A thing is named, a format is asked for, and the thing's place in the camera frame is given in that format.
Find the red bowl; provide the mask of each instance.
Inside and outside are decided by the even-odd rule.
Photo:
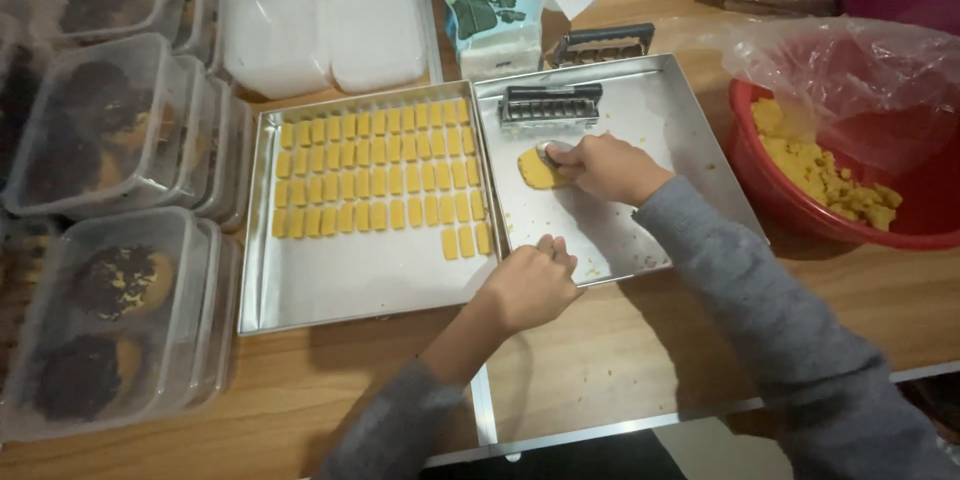
[[[837,166],[849,168],[854,180],[865,185],[878,182],[903,196],[886,232],[822,206],[774,164],[761,144],[750,108],[761,98],[773,98],[773,93],[739,79],[730,81],[728,92],[736,118],[726,148],[730,166],[750,200],[785,225],[840,242],[903,250],[960,246],[960,117],[955,113],[918,107],[864,114],[834,123],[831,133],[817,133],[817,144],[833,152]],[[863,149],[889,149],[892,140],[908,141],[908,159],[902,153],[877,151],[865,163],[848,155],[840,139],[855,141],[858,155]]]

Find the metal spoon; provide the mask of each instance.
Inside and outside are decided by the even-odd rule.
[[[553,145],[560,152],[568,153],[573,150],[573,144],[563,141],[540,141],[536,143],[536,155],[540,158],[540,161],[550,169],[559,169],[560,164],[553,160],[552,157],[547,155],[546,147],[548,145]]]

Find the aluminum baking tray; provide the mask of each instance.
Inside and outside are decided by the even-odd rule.
[[[274,160],[284,122],[456,98],[466,100],[473,125],[491,250],[496,256],[445,261],[442,225],[414,229],[408,224],[402,231],[353,232],[321,239],[272,236]],[[506,243],[497,219],[496,196],[487,189],[488,159],[474,103],[470,82],[460,81],[262,113],[257,120],[250,182],[239,335],[467,302],[497,265]],[[388,204],[389,199],[378,198]]]
[[[603,84],[599,122],[590,128],[501,128],[498,103],[507,86]],[[664,249],[631,219],[634,208],[605,203],[570,186],[534,190],[517,158],[537,142],[577,144],[587,133],[613,136],[642,148],[657,164],[684,175],[722,215],[763,237],[697,97],[673,54],[614,60],[499,78],[473,85],[494,191],[513,250],[549,233],[563,236],[580,264],[578,285],[595,285],[671,267]]]

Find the wooden table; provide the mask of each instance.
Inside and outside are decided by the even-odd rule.
[[[597,0],[573,27],[654,21],[653,53],[658,53],[738,19],[694,0]],[[569,26],[549,15],[544,22],[548,44]],[[444,77],[455,80],[450,44],[443,36],[438,42]],[[731,121],[730,77],[720,67],[719,53],[686,50],[677,56],[724,139]],[[338,97],[327,91],[257,108]],[[851,250],[792,236],[773,223],[764,222],[764,228],[781,261],[822,295],[844,324],[878,344],[895,370],[960,359],[960,249]],[[10,443],[0,452],[0,478],[307,476],[371,395],[456,312],[444,308],[240,339],[233,384],[207,410],[97,434]],[[556,322],[508,341],[487,370],[501,443],[710,410],[754,395],[732,352],[672,271],[592,288]],[[466,400],[444,426],[437,451],[476,446],[474,413]]]

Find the grey sleeve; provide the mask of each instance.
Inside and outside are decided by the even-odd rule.
[[[779,444],[798,479],[960,476],[930,422],[890,382],[881,351],[842,326],[766,242],[679,176],[634,219],[670,255],[782,419]]]
[[[420,360],[406,363],[323,458],[314,478],[417,478],[440,423],[462,397],[462,391],[441,385]]]

